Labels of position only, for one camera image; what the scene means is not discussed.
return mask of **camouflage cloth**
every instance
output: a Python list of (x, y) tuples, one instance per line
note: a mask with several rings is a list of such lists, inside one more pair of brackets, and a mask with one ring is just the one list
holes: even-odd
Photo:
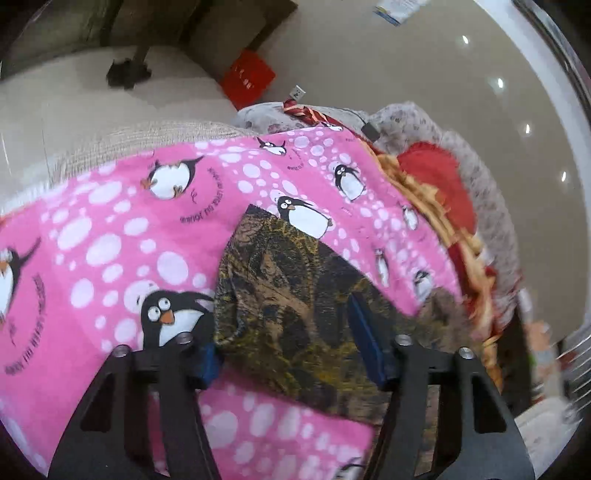
[[(469, 319), (449, 293), (435, 289), (419, 315), (407, 318), (325, 244), (252, 205), (220, 263), (216, 343), (226, 361), (273, 391), (378, 427), (390, 393), (367, 378), (355, 346), (346, 308), (354, 291), (382, 335), (405, 333), (449, 352), (474, 346)], [(436, 414), (427, 418), (425, 452), (433, 449)]]

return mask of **cartoon penguin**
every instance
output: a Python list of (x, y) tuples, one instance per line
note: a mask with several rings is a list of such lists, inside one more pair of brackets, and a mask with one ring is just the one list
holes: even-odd
[(427, 300), (433, 289), (433, 279), (429, 272), (419, 270), (414, 276), (414, 292), (419, 303)]
[(342, 132), (343, 131), (343, 127), (341, 127), (340, 125), (333, 125), (328, 122), (320, 122), (320, 125), (323, 127), (328, 127), (334, 132)]
[(191, 332), (203, 343), (213, 339), (213, 315), (199, 301), (213, 301), (193, 291), (157, 290), (148, 295), (141, 311), (144, 349), (163, 346), (181, 332)]
[(21, 278), (21, 270), (41, 245), (41, 238), (21, 257), (13, 248), (0, 251), (0, 324), (4, 323)]
[(361, 465), (360, 461), (359, 457), (352, 458), (347, 465), (343, 465), (337, 470), (333, 480), (358, 480), (365, 469), (365, 465)]
[(378, 273), (382, 280), (382, 285), (386, 288), (390, 286), (390, 270), (388, 269), (388, 260), (386, 259), (386, 255), (384, 250), (378, 248), (375, 251), (375, 261), (376, 266), (378, 267)]
[(358, 198), (365, 190), (365, 185), (361, 183), (358, 174), (357, 170), (343, 164), (335, 168), (335, 185), (351, 201)]
[(417, 212), (414, 211), (411, 207), (402, 207), (402, 217), (404, 218), (404, 222), (407, 224), (407, 227), (411, 230), (416, 230), (418, 228), (418, 216)]
[(260, 143), (260, 148), (267, 150), (273, 155), (287, 155), (287, 149), (285, 148), (285, 140), (281, 145), (275, 145), (272, 142), (263, 142), (260, 138), (256, 138)]
[(332, 225), (332, 220), (314, 210), (309, 203), (288, 196), (277, 200), (279, 216), (298, 230), (314, 238), (320, 238)]
[(195, 166), (202, 158), (182, 160), (173, 165), (161, 165), (156, 160), (148, 178), (141, 181), (142, 187), (150, 190), (160, 200), (178, 198), (191, 185), (195, 177)]

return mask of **penguin beak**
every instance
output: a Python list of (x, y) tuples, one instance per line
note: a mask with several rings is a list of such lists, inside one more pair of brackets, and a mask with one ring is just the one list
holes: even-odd
[(142, 179), (140, 183), (145, 190), (148, 190), (152, 188), (154, 185), (156, 185), (157, 181), (158, 180)]
[(164, 312), (160, 319), (160, 323), (163, 325), (172, 325), (174, 323), (174, 313), (172, 310)]

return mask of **penguin eye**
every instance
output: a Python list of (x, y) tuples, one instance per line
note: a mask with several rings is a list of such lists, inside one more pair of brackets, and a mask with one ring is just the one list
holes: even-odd
[(160, 299), (158, 301), (158, 306), (163, 310), (169, 310), (170, 309), (170, 300), (169, 299)]
[(148, 318), (150, 322), (157, 322), (160, 319), (160, 309), (158, 307), (150, 307), (148, 310)]

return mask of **silver bolt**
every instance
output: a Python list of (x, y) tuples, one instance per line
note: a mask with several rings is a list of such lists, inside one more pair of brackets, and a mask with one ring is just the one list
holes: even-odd
[(111, 355), (121, 358), (122, 356), (127, 355), (130, 351), (131, 348), (129, 348), (127, 345), (117, 345), (115, 348), (113, 348)]
[(463, 346), (458, 350), (458, 353), (462, 358), (466, 360), (472, 360), (474, 358), (474, 352), (470, 350), (467, 346)]
[(397, 335), (395, 340), (396, 343), (401, 346), (409, 346), (413, 344), (413, 339), (411, 339), (408, 335)]
[(178, 344), (184, 345), (193, 341), (193, 335), (191, 332), (181, 332), (176, 336), (176, 340)]

